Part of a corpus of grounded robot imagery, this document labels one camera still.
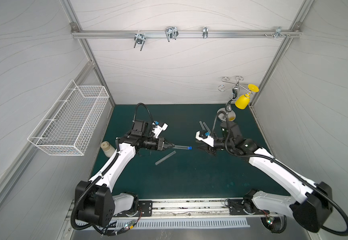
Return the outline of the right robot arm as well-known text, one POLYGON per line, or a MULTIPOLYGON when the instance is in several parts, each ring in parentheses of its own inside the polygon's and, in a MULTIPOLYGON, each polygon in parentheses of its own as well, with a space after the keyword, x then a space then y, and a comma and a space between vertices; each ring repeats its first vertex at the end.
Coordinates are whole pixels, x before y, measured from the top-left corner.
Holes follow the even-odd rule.
POLYGON ((239 126, 229 120, 221 123, 223 137, 219 138, 215 129, 200 122, 201 130, 196 132, 196 140, 202 142, 199 148, 214 156, 217 151, 245 160, 261 170, 287 192, 287 196, 269 194, 253 189, 244 196, 241 207, 249 215, 256 211, 275 212, 294 219, 305 230, 318 233, 324 230, 337 236, 348 236, 348 216, 333 200, 332 188, 303 177, 272 156, 265 148, 252 139, 245 139, 239 126), (324 224, 333 210, 342 216, 346 228, 337 231, 324 224))

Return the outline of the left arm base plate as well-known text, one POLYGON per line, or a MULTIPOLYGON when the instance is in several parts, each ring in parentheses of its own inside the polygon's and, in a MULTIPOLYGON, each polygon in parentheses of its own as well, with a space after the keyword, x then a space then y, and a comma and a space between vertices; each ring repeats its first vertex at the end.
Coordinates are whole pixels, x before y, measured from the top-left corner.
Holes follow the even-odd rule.
POLYGON ((132 208, 114 215, 115 217, 151 217, 152 216, 153 201, 138 201, 134 203, 132 208))

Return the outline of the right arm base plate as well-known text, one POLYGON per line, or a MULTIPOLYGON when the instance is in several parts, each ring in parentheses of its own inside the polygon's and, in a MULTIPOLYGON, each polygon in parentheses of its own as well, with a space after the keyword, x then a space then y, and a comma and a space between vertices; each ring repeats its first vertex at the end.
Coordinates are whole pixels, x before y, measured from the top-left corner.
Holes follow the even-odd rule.
POLYGON ((269 215, 269 211, 259 210, 251 200, 226 199, 224 205, 229 209, 230 215, 269 215))

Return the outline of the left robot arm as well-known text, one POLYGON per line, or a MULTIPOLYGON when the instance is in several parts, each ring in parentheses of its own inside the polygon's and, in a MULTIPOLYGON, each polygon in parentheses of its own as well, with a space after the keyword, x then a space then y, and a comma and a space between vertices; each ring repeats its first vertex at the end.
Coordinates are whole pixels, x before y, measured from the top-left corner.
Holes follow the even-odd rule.
POLYGON ((161 136, 168 125, 155 121, 152 115, 149 119, 149 122, 133 119, 131 130, 121 138, 116 138, 115 151, 104 166, 88 181, 78 183, 70 217, 70 224, 74 230, 81 231, 93 227, 101 235, 116 236, 127 232, 130 226, 110 233, 108 229, 113 216, 119 213, 131 216, 141 214, 138 195, 113 195, 112 191, 127 164, 140 149, 166 151, 175 146, 161 136))

